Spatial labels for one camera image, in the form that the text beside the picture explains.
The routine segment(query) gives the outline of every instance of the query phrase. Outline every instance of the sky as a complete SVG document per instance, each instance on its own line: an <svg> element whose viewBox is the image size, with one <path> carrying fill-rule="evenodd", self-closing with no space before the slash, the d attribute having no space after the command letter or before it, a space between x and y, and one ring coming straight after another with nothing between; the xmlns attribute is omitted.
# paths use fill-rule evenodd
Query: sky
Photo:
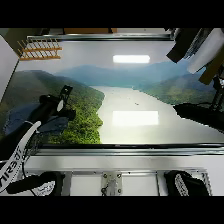
<svg viewBox="0 0 224 224"><path fill-rule="evenodd" d="M167 53L174 46L172 41L73 41L60 42L61 59L20 61L16 71L44 70L51 74L81 65L101 68L145 66L146 64L113 63L114 55L149 55L150 64L169 61Z"/></svg>

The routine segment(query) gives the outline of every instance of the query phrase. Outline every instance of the river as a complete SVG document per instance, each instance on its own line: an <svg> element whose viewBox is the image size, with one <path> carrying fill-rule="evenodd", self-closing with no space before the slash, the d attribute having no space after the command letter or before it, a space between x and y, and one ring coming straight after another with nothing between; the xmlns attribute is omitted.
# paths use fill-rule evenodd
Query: river
<svg viewBox="0 0 224 224"><path fill-rule="evenodd" d="M182 119L173 107L131 88L92 86L105 94L98 115L103 144L220 143L224 134Z"/></svg>

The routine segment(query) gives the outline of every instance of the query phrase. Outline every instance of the wooden rack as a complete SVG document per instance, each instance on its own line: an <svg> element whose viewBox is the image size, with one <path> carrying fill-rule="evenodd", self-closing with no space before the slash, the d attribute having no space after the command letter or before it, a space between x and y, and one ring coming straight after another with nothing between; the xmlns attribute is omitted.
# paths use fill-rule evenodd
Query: wooden rack
<svg viewBox="0 0 224 224"><path fill-rule="evenodd" d="M27 44L22 40L22 44L18 42L20 47L22 48L22 52L20 49L19 55L21 61L28 60L49 60L49 59L60 59L61 57L58 55L58 50L62 50L62 47L59 46L56 39L55 43L52 39L42 39L42 40L32 40L29 42L26 40Z"/></svg>

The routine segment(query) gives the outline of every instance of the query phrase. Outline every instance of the landscape picture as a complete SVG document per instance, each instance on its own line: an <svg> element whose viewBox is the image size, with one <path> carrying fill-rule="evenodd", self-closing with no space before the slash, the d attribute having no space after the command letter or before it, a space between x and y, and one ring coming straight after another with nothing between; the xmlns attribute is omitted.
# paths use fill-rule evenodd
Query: landscape picture
<svg viewBox="0 0 224 224"><path fill-rule="evenodd" d="M64 42L62 47L60 60L19 63L0 104L0 138L26 120L32 108L38 105L40 95L58 96L62 87L69 85L73 87L69 106L76 110L76 118L67 123L58 121L60 125L52 123L46 126L44 131L48 134L43 138L44 143L173 144L224 141L221 132L176 115L172 105L211 102L215 90L213 83L205 86L198 81L203 69L190 74L187 71L188 60L183 59L175 64L166 58L172 42ZM148 52L150 63L113 63L113 54L135 52ZM121 112L130 114L131 122L131 116L135 116L136 122L131 123L127 118L129 124L119 125L119 122L122 123L119 121ZM157 116L152 122L144 118L150 114Z"/></svg>

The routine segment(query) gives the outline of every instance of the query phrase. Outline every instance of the metal bracket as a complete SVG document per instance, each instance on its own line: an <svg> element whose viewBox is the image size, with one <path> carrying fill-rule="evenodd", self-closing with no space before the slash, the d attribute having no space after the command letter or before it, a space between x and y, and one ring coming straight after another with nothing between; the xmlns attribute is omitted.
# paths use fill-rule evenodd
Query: metal bracket
<svg viewBox="0 0 224 224"><path fill-rule="evenodd" d="M102 196L120 196L122 194L121 172L104 172L101 183Z"/></svg>

